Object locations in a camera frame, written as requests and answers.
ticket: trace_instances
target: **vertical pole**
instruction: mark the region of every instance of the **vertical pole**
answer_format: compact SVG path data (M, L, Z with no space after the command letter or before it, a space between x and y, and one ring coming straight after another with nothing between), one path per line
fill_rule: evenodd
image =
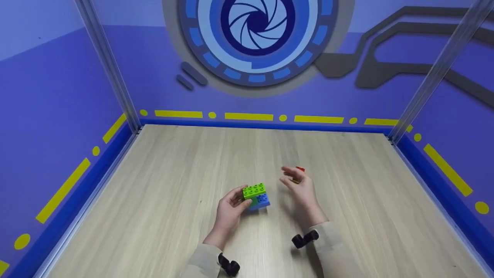
M493 8L494 0L477 0L469 8L401 115L398 124L389 134L388 137L392 143L398 144L408 126L422 110L456 58L461 54Z
M127 116L132 133L137 134L141 128L141 123L135 112L134 105L125 87L124 80L120 74L115 58L113 57L110 45L106 40L103 27L101 26L96 10L91 0L74 0L76 2L79 13L84 21L89 37L94 45L94 49L98 53L101 64L112 84L113 91L117 97L123 112Z

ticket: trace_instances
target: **sleeve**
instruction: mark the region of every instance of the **sleeve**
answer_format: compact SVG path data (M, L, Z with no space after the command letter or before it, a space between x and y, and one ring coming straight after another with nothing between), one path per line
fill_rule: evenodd
M314 241L314 247L325 278L364 277L364 273L332 222L312 226L310 230L316 230L319 234L319 239Z
M221 250L212 245L199 244L192 254L180 278L217 278L220 265L218 255Z

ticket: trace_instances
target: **wood grain surface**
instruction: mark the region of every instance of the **wood grain surface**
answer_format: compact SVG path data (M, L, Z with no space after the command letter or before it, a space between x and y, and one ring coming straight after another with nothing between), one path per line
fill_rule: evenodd
M225 256L237 277L323 277L291 238L303 217L278 178L301 166L358 264L375 278L484 277L382 134L146 125L49 276L178 276L230 189L263 182Z

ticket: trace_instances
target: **wrist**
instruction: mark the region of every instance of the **wrist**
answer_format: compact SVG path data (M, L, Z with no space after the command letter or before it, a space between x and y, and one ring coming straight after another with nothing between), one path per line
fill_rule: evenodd
M307 224L309 227L329 221L328 217L318 203L306 206L305 215L307 216Z
M224 229L213 227L209 234L204 239L203 243L218 247L221 251L225 249L228 233Z

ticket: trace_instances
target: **hand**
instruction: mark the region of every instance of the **hand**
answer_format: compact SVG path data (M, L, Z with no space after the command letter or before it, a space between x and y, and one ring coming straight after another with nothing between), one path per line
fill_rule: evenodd
M317 202L312 179L304 171L297 168L283 166L281 169L284 176L280 178L280 181L290 189L295 201L304 210L309 226L312 227L328 221L327 216ZM289 177L300 183L292 182Z
M219 201L213 229L204 239L204 244L214 245L221 250L225 248L230 233L240 220L240 215L252 204L251 199L243 201L242 189L245 187L247 185L231 190Z

